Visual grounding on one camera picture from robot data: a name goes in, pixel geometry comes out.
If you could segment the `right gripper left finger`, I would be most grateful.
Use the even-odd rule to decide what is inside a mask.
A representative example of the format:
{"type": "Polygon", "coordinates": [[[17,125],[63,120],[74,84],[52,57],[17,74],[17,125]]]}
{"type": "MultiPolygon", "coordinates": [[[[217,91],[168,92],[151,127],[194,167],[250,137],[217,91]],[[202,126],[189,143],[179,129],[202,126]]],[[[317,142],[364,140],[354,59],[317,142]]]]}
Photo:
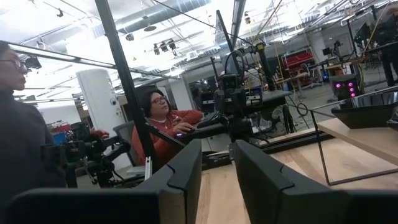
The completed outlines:
{"type": "Polygon", "coordinates": [[[201,187],[201,141],[194,139],[136,187],[144,194],[137,224],[195,224],[201,187]]]}

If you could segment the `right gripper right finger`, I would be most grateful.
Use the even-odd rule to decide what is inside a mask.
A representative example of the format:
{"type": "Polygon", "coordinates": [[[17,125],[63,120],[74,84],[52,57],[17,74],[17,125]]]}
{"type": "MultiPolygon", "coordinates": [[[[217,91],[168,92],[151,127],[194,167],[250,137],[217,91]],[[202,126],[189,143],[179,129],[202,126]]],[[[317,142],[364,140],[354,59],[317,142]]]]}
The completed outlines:
{"type": "Polygon", "coordinates": [[[252,224],[342,224],[351,197],[284,165],[246,141],[234,143],[239,186],[252,224]]]}

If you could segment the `stack of black trays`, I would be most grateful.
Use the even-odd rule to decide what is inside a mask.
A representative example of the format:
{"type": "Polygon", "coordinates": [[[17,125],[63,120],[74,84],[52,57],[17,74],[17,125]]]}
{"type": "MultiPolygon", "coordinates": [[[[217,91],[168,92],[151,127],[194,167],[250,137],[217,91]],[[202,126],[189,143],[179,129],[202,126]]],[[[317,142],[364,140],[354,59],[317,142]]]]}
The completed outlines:
{"type": "Polygon", "coordinates": [[[349,98],[331,113],[350,129],[382,128],[398,112],[398,91],[349,98]]]}

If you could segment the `person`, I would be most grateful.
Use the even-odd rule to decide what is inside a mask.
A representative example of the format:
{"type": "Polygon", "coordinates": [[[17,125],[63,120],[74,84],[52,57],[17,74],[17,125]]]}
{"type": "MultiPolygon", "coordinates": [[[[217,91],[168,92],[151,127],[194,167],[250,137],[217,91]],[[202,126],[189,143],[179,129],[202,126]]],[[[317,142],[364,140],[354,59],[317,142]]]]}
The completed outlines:
{"type": "Polygon", "coordinates": [[[27,190],[64,187],[64,174],[46,171],[40,147],[53,144],[47,125],[33,105],[16,101],[25,88],[25,67],[15,51],[0,41],[0,224],[10,200],[27,190]]]}
{"type": "MultiPolygon", "coordinates": [[[[150,124],[172,138],[193,130],[194,125],[203,117],[203,113],[198,110],[173,110],[168,99],[156,88],[147,90],[139,99],[139,103],[150,124]]],[[[178,147],[153,134],[150,137],[157,154],[159,167],[164,166],[179,153],[178,147]]]]}

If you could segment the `black keyboard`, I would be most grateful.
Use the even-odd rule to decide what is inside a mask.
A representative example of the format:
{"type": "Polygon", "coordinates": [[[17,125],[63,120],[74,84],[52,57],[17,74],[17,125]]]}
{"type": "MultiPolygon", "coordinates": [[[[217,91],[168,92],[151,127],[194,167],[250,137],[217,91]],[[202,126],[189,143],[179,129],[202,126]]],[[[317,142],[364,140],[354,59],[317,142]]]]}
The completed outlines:
{"type": "Polygon", "coordinates": [[[219,123],[220,112],[215,111],[207,114],[199,123],[197,123],[197,128],[204,128],[219,123]]]}

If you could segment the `grey office chair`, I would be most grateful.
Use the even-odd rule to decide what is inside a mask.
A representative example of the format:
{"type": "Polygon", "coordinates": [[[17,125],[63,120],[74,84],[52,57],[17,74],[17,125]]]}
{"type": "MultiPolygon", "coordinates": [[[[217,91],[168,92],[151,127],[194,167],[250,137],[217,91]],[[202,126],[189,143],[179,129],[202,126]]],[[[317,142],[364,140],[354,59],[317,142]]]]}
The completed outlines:
{"type": "Polygon", "coordinates": [[[120,124],[113,128],[113,131],[117,134],[117,136],[121,139],[127,141],[130,145],[130,150],[127,152],[127,156],[132,167],[127,171],[127,174],[131,175],[144,175],[145,167],[138,166],[138,157],[135,149],[132,146],[132,134],[134,130],[134,122],[130,121],[124,124],[120,124]]]}

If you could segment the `small wooden shelf black legs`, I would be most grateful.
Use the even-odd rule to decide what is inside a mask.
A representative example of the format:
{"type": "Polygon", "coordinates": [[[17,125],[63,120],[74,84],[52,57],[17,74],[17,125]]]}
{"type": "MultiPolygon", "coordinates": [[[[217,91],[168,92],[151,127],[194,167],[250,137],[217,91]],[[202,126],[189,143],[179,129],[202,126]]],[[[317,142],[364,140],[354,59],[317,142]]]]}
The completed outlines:
{"type": "Polygon", "coordinates": [[[329,119],[318,123],[314,115],[317,110],[317,107],[313,108],[312,110],[310,110],[310,114],[312,116],[313,125],[315,128],[315,134],[318,148],[320,151],[320,158],[323,166],[325,180],[329,186],[347,184],[349,182],[370,179],[373,177],[380,177],[383,175],[398,174],[398,151],[394,149],[395,146],[398,146],[398,139],[395,139],[393,137],[393,130],[389,128],[350,129],[337,118],[329,119]],[[357,177],[351,177],[348,179],[331,181],[328,176],[325,157],[323,154],[322,139],[320,137],[321,132],[345,141],[355,147],[364,150],[367,153],[370,153],[380,159],[394,164],[396,168],[360,175],[357,177]]]}

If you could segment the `white pillar with sensors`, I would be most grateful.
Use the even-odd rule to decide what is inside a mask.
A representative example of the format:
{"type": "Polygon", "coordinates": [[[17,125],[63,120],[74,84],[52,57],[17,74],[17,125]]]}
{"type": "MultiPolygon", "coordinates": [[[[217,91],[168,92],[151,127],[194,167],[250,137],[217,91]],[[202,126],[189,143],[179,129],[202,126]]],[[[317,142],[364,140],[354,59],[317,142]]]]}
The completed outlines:
{"type": "Polygon", "coordinates": [[[114,127],[125,123],[124,115],[105,69],[89,69],[76,72],[83,99],[88,107],[93,127],[117,134],[114,127]]]}

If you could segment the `black computer tower pink lights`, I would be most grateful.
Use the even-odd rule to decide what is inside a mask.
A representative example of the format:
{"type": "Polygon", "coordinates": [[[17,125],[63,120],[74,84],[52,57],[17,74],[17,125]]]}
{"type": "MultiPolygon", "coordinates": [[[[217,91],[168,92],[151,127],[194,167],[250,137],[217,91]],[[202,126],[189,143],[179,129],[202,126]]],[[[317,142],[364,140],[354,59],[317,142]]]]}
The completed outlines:
{"type": "Polygon", "coordinates": [[[330,77],[330,84],[338,100],[354,98],[363,93],[358,76],[355,74],[332,76],[330,77]]]}

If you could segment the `black ceiling spotlight cluster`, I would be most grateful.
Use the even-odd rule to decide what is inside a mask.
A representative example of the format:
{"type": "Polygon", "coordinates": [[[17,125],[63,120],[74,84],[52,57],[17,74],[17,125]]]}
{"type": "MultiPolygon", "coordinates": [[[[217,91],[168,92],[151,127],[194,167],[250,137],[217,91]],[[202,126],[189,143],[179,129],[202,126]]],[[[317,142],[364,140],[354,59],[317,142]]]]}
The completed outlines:
{"type": "Polygon", "coordinates": [[[167,39],[162,42],[155,43],[153,45],[153,51],[156,55],[159,55],[161,52],[171,52],[174,57],[177,56],[177,46],[173,39],[167,39]]]}

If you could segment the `red storage rack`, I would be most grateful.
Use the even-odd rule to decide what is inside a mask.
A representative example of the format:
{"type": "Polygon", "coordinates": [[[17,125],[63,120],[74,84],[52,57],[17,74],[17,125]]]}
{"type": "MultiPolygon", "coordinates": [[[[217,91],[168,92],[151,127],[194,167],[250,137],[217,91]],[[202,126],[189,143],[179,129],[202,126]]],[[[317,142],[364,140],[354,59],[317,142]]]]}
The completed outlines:
{"type": "MultiPolygon", "coordinates": [[[[297,52],[288,56],[283,56],[282,62],[282,71],[284,78],[293,78],[297,75],[300,75],[301,73],[308,73],[306,71],[306,68],[304,68],[302,65],[306,65],[307,67],[315,65],[315,59],[312,53],[310,53],[308,50],[303,50],[301,52],[297,52]]],[[[307,75],[305,77],[300,77],[298,80],[300,81],[301,85],[307,86],[312,82],[311,77],[312,75],[307,75]]],[[[292,81],[287,81],[287,86],[289,90],[298,88],[298,84],[299,83],[296,79],[292,81]]]]}

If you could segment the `black aluminium table frame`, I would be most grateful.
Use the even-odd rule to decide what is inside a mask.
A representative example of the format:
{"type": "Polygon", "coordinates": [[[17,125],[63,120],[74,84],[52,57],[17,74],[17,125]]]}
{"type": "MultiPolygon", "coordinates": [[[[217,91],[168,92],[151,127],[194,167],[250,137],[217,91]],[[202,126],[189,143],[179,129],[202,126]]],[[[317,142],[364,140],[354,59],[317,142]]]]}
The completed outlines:
{"type": "Polygon", "coordinates": [[[157,135],[163,140],[179,147],[182,147],[183,144],[151,125],[144,116],[144,112],[139,104],[139,98],[137,97],[134,82],[132,80],[132,71],[128,67],[119,36],[117,35],[116,25],[114,23],[108,0],[95,0],[95,3],[102,21],[105,36],[108,38],[109,46],[115,61],[114,67],[119,73],[127,102],[131,106],[132,117],[137,128],[137,134],[143,148],[144,157],[146,159],[152,159],[152,168],[153,171],[156,172],[159,170],[160,153],[155,150],[151,136],[157,135]]]}

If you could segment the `silver ventilation duct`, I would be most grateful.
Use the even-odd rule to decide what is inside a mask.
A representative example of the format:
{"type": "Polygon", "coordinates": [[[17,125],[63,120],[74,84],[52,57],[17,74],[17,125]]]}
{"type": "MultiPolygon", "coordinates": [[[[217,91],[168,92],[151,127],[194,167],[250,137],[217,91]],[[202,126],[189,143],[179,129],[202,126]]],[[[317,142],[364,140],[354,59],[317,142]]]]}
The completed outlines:
{"type": "Polygon", "coordinates": [[[183,13],[198,9],[211,3],[211,0],[166,0],[162,4],[142,9],[115,20],[116,29],[127,41],[134,40],[134,32],[146,29],[151,32],[156,29],[155,24],[169,20],[183,13]]]}

